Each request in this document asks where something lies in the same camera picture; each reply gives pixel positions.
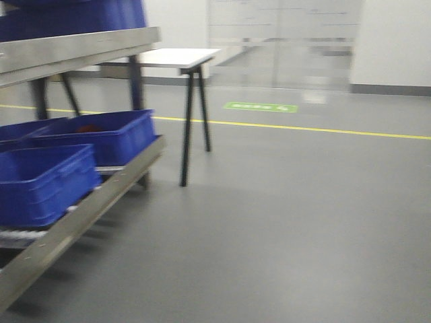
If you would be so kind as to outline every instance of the floor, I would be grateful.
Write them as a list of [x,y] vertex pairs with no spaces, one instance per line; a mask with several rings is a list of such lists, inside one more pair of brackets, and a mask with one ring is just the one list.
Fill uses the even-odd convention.
[[[128,109],[124,81],[74,84],[87,111]],[[1,322],[429,323],[430,98],[210,86],[214,151],[195,123],[180,188],[185,89],[145,90],[168,141],[150,189],[128,192]],[[32,120],[25,85],[0,102],[1,124]],[[59,84],[50,103],[70,115]]]

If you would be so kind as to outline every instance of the blue plastic crate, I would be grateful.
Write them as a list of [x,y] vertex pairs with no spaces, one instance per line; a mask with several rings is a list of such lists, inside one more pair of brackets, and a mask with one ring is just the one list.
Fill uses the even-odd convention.
[[122,29],[146,27],[145,14],[141,0],[117,0],[122,19]]
[[[138,110],[78,116],[44,128],[32,141],[39,147],[92,143],[98,166],[121,166],[156,139],[151,115]],[[102,131],[76,133],[88,125]]]
[[0,127],[0,152],[11,149],[30,148],[29,138],[50,124],[66,118],[30,121],[18,124],[9,124]]
[[8,151],[0,164],[4,226],[50,225],[100,183],[91,145]]
[[88,2],[91,0],[3,0],[19,8],[40,8],[68,5],[71,3]]
[[12,10],[0,17],[0,41],[145,27],[142,6],[136,1],[70,0],[63,5]]

